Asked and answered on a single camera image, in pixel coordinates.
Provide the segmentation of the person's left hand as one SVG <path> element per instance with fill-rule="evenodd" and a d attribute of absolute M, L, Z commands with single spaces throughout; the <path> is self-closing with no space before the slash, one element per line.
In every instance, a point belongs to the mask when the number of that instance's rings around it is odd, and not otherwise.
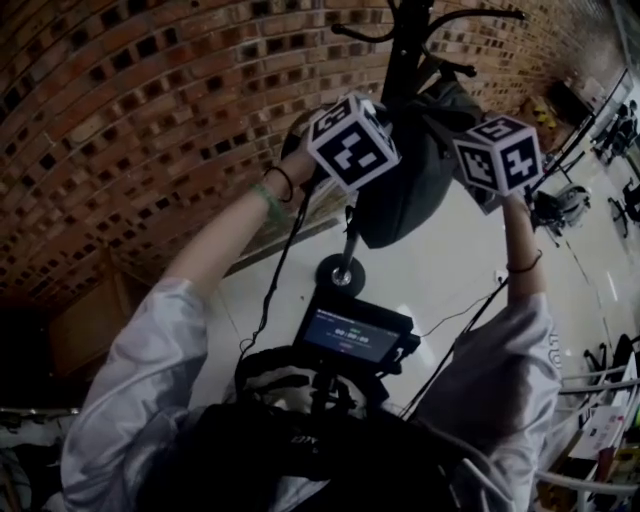
<path fill-rule="evenodd" d="M 280 162 L 280 167 L 294 187 L 301 187 L 312 179 L 316 161 L 306 149 L 298 148 Z"/>

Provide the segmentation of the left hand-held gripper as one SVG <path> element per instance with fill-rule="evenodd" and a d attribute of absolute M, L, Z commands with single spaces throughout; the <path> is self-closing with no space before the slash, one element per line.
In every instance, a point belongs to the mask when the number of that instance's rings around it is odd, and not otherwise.
<path fill-rule="evenodd" d="M 393 125 L 377 118 L 380 106 L 362 93 L 349 93 L 310 120 L 307 151 L 345 191 L 360 189 L 401 161 Z"/>

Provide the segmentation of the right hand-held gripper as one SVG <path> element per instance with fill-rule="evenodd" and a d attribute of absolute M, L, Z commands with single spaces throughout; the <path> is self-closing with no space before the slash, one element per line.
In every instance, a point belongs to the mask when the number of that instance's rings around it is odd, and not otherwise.
<path fill-rule="evenodd" d="M 455 114 L 453 123 L 453 179 L 483 213 L 492 213 L 502 199 L 542 177 L 533 126 L 506 115 L 483 121 L 474 114 Z"/>

